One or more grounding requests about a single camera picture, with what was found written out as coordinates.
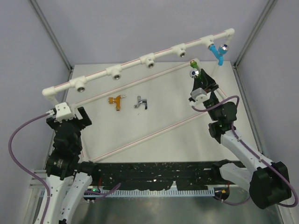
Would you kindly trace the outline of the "green water faucet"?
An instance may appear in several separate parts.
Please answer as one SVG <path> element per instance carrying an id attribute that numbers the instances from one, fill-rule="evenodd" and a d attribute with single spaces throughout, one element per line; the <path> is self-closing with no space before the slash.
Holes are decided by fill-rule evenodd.
<path id="1" fill-rule="evenodd" d="M 191 71 L 189 72 L 190 77 L 202 81 L 201 69 L 199 68 L 197 62 L 195 60 L 191 60 L 190 66 L 192 68 Z"/>

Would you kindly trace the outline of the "white PVC pipe frame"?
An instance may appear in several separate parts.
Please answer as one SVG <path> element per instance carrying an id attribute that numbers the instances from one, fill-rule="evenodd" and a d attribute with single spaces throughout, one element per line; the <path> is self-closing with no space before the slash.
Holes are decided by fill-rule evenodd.
<path id="1" fill-rule="evenodd" d="M 189 76 L 188 48 L 208 47 L 217 39 L 228 44 L 233 29 L 196 41 L 175 45 L 120 64 L 78 65 L 66 83 L 43 89 L 52 105 L 67 102 L 77 116 L 84 107 L 92 121 L 81 133 L 81 161 L 147 162 L 198 160 L 197 148 L 209 142 L 207 112 L 189 105 L 193 81 Z M 125 95 L 121 109 L 109 97 Z M 137 96 L 147 99 L 148 109 L 137 109 Z"/>

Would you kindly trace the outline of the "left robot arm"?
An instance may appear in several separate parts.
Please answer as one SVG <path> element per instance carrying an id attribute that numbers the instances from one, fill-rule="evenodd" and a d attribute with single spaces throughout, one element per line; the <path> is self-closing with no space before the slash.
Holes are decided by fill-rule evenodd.
<path id="1" fill-rule="evenodd" d="M 96 165 L 79 162 L 83 149 L 81 131 L 92 124 L 83 107 L 78 108 L 82 118 L 67 105 L 56 105 L 54 115 L 46 123 L 54 130 L 53 151 L 49 155 L 45 170 L 46 184 L 41 213 L 43 224 L 69 224 L 75 210 L 87 190 L 100 180 Z"/>

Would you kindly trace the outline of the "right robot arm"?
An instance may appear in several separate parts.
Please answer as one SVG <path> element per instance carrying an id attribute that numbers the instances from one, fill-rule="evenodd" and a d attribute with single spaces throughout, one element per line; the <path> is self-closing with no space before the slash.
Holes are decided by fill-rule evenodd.
<path id="1" fill-rule="evenodd" d="M 288 169 L 282 162 L 273 162 L 258 150 L 253 149 L 237 133 L 237 95 L 220 101 L 215 94 L 219 88 L 216 81 L 203 69 L 190 71 L 193 89 L 190 106 L 197 112 L 207 112 L 213 121 L 208 125 L 212 138 L 232 152 L 245 166 L 242 169 L 229 160 L 217 162 L 212 167 L 211 178 L 217 184 L 229 181 L 247 191 L 254 204 L 265 209 L 280 204 L 294 195 L 289 182 Z M 203 104 L 204 109 L 196 108 Z"/>

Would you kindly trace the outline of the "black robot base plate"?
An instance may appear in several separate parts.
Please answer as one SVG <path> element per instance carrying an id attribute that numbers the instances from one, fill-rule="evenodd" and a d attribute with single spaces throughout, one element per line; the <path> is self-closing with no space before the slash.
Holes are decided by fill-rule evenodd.
<path id="1" fill-rule="evenodd" d="M 78 171 L 86 171 L 93 178 L 92 185 L 111 190 L 169 190 L 176 184 L 179 190 L 207 189 L 209 185 L 227 185 L 228 180 L 216 174 L 216 161 L 198 162 L 137 162 L 78 164 Z"/>

